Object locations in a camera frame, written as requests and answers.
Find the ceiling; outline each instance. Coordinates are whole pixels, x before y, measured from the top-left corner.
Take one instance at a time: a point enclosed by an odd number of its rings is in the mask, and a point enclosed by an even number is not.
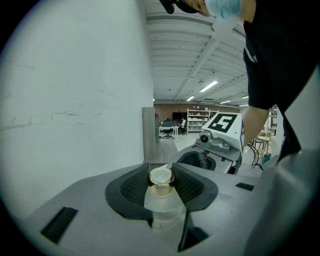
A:
[[[237,19],[168,14],[159,0],[142,0],[153,54],[154,103],[245,105],[245,31]],[[213,81],[216,85],[200,92]]]

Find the white wall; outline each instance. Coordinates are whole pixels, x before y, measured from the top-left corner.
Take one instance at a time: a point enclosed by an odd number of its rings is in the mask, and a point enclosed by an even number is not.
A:
[[[72,183],[142,163],[153,106],[145,15],[133,0],[43,1],[0,64],[2,196],[26,218]]]

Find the black slot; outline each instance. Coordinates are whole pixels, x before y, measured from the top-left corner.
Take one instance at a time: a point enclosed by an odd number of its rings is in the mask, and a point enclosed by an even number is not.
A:
[[[201,161],[199,158],[199,153],[197,151],[184,153],[176,162],[201,168]]]
[[[190,212],[187,211],[184,219],[183,233],[178,245],[178,252],[182,252],[201,241],[207,239],[209,235],[201,228],[194,226]]]
[[[76,216],[77,212],[77,209],[66,206],[63,207],[41,231],[41,234],[53,243],[57,244],[64,232],[67,230],[71,221]]]
[[[242,183],[242,182],[238,183],[235,186],[238,187],[238,188],[244,189],[244,190],[249,190],[249,191],[252,191],[255,188],[255,186],[253,186],[253,185],[249,185],[249,184]]]

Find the person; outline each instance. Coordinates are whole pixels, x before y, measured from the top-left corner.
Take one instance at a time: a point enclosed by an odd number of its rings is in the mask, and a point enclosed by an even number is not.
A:
[[[243,116],[245,145],[258,135],[269,109],[277,105],[285,135],[280,159],[299,151],[299,141],[284,114],[309,77],[319,71],[319,1],[182,1],[200,13],[244,20],[243,59],[249,95],[249,107]]]
[[[180,126],[181,128],[184,128],[184,127],[185,127],[185,124],[186,124],[186,120],[185,120],[184,117],[182,117],[181,120],[182,120],[182,123],[179,124],[179,126]]]

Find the shelving unit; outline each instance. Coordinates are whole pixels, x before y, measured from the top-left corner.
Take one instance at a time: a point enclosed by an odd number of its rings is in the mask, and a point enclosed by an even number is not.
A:
[[[219,111],[208,110],[197,110],[197,109],[187,109],[187,125],[186,133],[199,133],[202,131],[202,127],[210,120],[210,116],[214,115]]]

